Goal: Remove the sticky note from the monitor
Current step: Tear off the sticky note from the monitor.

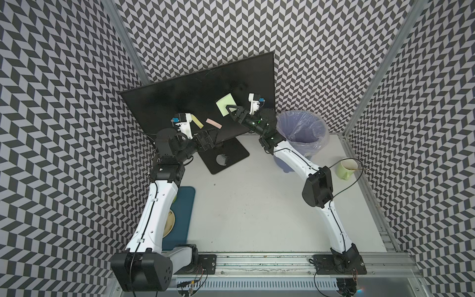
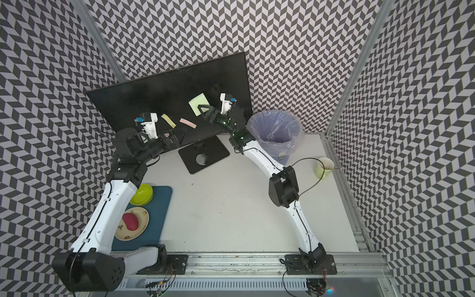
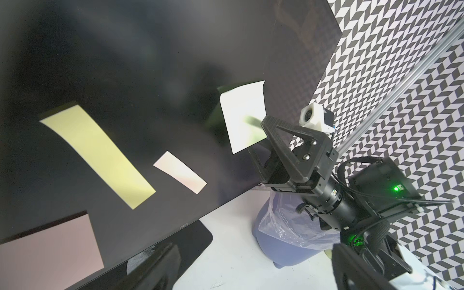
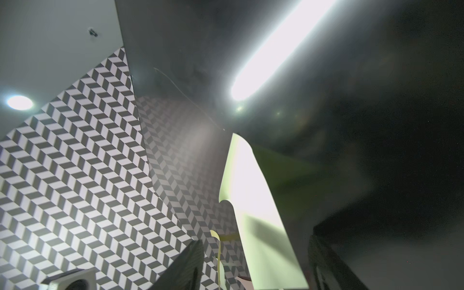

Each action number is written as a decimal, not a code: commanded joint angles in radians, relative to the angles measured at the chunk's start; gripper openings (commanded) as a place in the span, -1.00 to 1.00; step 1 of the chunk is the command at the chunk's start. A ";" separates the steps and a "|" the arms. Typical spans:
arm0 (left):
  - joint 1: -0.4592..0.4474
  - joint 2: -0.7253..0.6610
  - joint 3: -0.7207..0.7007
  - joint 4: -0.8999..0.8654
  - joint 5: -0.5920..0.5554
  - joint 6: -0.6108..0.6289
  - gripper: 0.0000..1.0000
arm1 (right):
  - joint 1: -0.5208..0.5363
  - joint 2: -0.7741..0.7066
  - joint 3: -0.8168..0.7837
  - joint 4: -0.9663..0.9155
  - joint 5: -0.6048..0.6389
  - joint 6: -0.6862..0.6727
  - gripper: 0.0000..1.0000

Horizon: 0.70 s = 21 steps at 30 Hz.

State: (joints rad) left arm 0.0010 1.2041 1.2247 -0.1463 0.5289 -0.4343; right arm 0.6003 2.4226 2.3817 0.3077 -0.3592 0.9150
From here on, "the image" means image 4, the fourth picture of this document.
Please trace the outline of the large green sticky note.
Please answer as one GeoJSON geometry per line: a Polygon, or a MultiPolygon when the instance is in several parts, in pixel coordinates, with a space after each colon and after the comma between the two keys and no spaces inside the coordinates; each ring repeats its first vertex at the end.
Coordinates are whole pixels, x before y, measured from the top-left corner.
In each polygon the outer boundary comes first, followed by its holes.
{"type": "Polygon", "coordinates": [[[233,207],[255,289],[309,289],[253,150],[237,134],[230,141],[219,201],[233,207]]]}

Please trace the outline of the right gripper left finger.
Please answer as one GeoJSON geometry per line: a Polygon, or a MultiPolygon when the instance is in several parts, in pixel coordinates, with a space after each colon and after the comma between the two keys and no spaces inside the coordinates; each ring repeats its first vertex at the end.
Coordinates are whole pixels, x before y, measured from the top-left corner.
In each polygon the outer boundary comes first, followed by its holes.
{"type": "Polygon", "coordinates": [[[148,290],[199,290],[203,264],[203,242],[193,240],[148,290]]]}

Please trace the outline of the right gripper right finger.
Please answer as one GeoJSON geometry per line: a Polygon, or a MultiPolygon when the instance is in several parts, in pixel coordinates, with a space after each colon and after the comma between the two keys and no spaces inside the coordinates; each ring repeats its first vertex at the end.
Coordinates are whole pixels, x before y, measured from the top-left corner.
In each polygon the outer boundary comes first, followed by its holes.
{"type": "Polygon", "coordinates": [[[368,290],[321,237],[311,236],[308,256],[317,290],[368,290]]]}

